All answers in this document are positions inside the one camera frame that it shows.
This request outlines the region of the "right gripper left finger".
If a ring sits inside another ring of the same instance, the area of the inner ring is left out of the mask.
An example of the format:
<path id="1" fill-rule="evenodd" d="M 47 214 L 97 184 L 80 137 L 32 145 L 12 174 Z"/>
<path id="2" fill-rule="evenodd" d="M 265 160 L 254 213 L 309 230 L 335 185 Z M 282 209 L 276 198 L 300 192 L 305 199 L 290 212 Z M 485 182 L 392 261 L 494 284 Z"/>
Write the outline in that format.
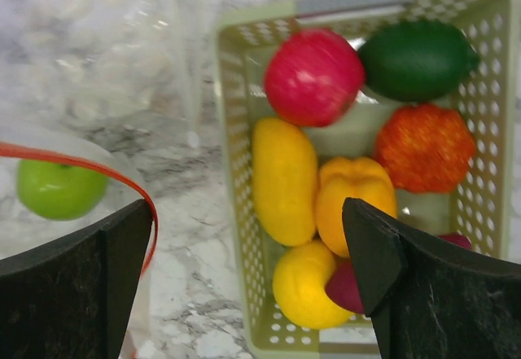
<path id="1" fill-rule="evenodd" d="M 117 358 L 152 226 L 137 200 L 1 261 L 3 358 Z"/>

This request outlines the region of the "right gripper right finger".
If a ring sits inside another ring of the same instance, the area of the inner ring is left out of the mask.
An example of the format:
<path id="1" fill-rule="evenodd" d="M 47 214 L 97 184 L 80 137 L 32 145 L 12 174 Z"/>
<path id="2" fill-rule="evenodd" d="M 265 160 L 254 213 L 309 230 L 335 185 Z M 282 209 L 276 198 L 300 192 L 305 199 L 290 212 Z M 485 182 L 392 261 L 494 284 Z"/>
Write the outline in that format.
<path id="1" fill-rule="evenodd" d="M 361 199 L 342 220 L 383 358 L 518 358 L 520 266 L 466 250 Z"/>

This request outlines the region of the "purple sweet potato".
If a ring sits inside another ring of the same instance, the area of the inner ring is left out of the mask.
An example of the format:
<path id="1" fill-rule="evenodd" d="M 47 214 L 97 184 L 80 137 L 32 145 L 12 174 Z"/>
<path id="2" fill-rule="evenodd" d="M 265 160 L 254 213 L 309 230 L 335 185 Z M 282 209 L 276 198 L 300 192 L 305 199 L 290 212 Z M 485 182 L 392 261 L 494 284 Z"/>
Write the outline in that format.
<path id="1" fill-rule="evenodd" d="M 462 234 L 442 234 L 438 238 L 475 253 L 469 238 Z M 327 296 L 339 307 L 353 313 L 365 314 L 354 268 L 350 260 L 339 265 L 327 282 L 325 291 Z"/>

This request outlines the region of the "green apple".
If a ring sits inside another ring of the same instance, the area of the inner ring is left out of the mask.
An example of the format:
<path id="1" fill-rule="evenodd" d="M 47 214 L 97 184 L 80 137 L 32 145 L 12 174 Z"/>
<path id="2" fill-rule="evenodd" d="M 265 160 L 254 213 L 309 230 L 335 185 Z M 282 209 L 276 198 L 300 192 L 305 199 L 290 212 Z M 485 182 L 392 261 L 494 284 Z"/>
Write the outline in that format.
<path id="1" fill-rule="evenodd" d="M 71 221 L 103 199 L 108 177 L 90 169 L 40 160 L 21 160 L 16 188 L 20 202 L 40 217 Z"/>

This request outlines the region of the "clear zip bag orange zipper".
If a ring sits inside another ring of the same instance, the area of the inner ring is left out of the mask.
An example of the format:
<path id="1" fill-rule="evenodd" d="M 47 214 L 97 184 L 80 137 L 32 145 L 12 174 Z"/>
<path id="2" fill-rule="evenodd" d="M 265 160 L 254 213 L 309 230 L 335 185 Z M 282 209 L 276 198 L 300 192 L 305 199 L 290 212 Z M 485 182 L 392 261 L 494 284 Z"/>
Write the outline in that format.
<path id="1" fill-rule="evenodd" d="M 150 194 L 121 153 L 35 126 L 1 127 L 1 258 L 20 256 Z"/>

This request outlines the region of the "orange tangerine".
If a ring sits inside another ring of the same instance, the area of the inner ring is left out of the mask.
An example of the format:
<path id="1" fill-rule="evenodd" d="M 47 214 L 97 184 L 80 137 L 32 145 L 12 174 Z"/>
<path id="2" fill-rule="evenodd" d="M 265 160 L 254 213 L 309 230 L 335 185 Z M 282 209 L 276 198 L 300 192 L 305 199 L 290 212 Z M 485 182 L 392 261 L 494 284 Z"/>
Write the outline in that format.
<path id="1" fill-rule="evenodd" d="M 458 111 L 425 103 L 394 111 L 377 135 L 374 158 L 398 189 L 449 193 L 466 176 L 475 150 Z"/>

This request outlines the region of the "dark green lime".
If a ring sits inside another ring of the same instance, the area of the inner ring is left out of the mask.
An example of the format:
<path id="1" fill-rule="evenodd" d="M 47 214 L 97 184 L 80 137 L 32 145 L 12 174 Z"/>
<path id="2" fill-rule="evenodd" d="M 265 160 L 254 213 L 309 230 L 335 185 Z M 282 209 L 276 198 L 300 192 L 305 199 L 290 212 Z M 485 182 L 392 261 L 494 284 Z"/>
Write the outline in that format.
<path id="1" fill-rule="evenodd" d="M 366 86 L 403 103 L 427 102 L 451 93 L 480 63 L 460 29 L 439 20 L 383 27 L 357 53 L 366 71 Z"/>

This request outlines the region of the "red apple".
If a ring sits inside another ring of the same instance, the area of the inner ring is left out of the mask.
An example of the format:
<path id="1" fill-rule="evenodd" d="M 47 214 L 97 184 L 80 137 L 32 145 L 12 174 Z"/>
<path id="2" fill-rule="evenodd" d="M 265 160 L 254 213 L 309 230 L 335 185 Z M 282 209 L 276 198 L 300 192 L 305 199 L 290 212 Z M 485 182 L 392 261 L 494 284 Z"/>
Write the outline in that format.
<path id="1" fill-rule="evenodd" d="M 328 28 L 292 35 L 270 60 L 264 86 L 269 104 L 298 126 L 326 127 L 354 104 L 366 72 L 357 52 Z"/>

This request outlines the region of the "clear bag of white discs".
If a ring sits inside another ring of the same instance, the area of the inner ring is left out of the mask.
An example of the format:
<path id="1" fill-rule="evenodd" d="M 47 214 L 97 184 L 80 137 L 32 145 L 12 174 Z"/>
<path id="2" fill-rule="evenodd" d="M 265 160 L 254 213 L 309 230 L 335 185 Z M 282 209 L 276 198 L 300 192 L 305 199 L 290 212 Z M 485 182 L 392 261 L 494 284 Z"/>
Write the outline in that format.
<path id="1" fill-rule="evenodd" d="M 202 0 L 1 0 L 1 113 L 199 127 Z"/>

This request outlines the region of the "yellow lemon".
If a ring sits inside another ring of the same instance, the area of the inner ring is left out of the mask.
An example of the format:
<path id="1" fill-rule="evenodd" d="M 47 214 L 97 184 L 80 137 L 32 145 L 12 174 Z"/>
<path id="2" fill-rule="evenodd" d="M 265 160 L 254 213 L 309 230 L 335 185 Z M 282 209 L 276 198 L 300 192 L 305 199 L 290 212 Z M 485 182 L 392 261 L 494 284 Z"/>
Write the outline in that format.
<path id="1" fill-rule="evenodd" d="M 331 250 L 319 239 L 286 251 L 274 269 L 272 288 L 282 314 L 297 326 L 313 330 L 337 327 L 353 312 L 333 302 L 326 284 L 337 270 Z"/>

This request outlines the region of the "orange bell pepper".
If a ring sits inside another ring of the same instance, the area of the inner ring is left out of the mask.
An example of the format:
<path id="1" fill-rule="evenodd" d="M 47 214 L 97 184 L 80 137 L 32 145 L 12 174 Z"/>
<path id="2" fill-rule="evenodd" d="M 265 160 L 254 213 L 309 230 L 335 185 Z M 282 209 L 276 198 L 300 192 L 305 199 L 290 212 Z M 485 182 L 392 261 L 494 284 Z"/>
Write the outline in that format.
<path id="1" fill-rule="evenodd" d="M 317 231 L 324 244 L 339 257 L 349 257 L 342 222 L 346 198 L 362 199 L 387 215 L 397 217 L 394 186 L 385 169 L 375 160 L 336 157 L 319 169 L 318 180 Z"/>

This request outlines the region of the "yellow mango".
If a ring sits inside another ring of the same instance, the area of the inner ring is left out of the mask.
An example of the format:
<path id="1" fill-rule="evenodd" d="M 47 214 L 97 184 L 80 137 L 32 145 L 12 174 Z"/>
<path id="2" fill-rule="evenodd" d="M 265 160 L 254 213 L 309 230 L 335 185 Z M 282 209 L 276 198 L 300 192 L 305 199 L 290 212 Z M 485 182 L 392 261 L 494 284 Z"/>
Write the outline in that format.
<path id="1" fill-rule="evenodd" d="M 307 135 L 278 118 L 257 121 L 252 135 L 253 204 L 267 234 L 284 246 L 316 233 L 317 153 Z"/>

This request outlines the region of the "green plastic basket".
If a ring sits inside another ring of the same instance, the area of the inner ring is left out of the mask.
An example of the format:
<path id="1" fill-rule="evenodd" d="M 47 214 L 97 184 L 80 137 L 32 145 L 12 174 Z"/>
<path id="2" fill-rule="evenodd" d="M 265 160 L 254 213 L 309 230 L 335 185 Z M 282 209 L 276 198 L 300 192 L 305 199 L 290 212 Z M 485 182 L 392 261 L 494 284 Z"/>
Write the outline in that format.
<path id="1" fill-rule="evenodd" d="M 517 358 L 520 0 L 291 0 L 214 33 L 256 358 Z"/>

